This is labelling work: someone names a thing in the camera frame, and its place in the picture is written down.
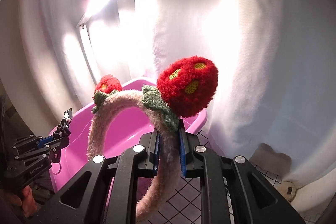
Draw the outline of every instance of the round metal cap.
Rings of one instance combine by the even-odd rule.
[[[101,163],[104,160],[104,156],[102,155],[96,155],[93,157],[93,162],[96,164]]]
[[[235,161],[238,162],[239,164],[243,164],[246,160],[243,156],[237,156],[235,158]]]
[[[203,153],[203,152],[205,152],[207,149],[206,149],[205,146],[203,146],[203,145],[198,145],[198,146],[195,147],[195,150],[196,150],[197,152],[199,152],[199,153]]]
[[[141,152],[144,149],[145,149],[145,147],[143,145],[141,145],[141,144],[137,144],[137,145],[133,146],[133,151],[134,152]]]

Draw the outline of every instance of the beige round object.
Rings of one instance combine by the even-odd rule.
[[[296,187],[294,183],[289,181],[283,181],[278,187],[277,190],[279,193],[287,200],[291,202],[296,194]]]

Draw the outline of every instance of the pink plastic tub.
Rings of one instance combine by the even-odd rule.
[[[149,78],[140,77],[125,83],[123,89],[141,90],[143,85],[156,84]],[[55,192],[87,163],[87,138],[93,118],[91,113],[93,105],[92,102],[73,115],[70,124],[70,144],[61,151],[60,165],[52,164],[49,170]],[[187,132],[194,134],[201,130],[206,120],[207,113],[203,109],[197,116],[184,119],[184,127]],[[127,148],[138,144],[141,135],[152,132],[153,128],[147,116],[138,108],[132,107],[122,111],[110,124],[107,131],[104,156],[109,158],[120,155]]]

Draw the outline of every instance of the white tiled surface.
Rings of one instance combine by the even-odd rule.
[[[206,137],[207,135],[203,131],[200,131],[197,136],[201,145],[211,148]],[[278,175],[267,172],[258,166],[256,166],[256,169],[274,187],[277,187],[282,182]],[[231,223],[234,224],[230,193],[227,193],[227,199]],[[301,216],[307,224],[314,224],[320,215],[310,217],[309,219],[306,219],[304,215]],[[142,224],[201,224],[200,179],[185,179],[180,177],[178,186],[171,198],[149,220],[142,222]]]

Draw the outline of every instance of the lamp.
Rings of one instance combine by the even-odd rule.
[[[80,27],[80,36],[83,44],[83,49],[86,55],[86,59],[88,61],[88,64],[90,66],[90,70],[92,72],[92,76],[95,80],[95,83],[97,84],[100,81],[100,72],[98,69],[98,65],[95,61],[95,57],[93,54],[93,50],[91,47],[91,42],[89,38],[89,34],[87,32],[87,28],[85,23],[96,13],[101,11],[110,0],[89,0],[86,11],[84,15],[82,16],[81,20],[77,24],[76,28]]]

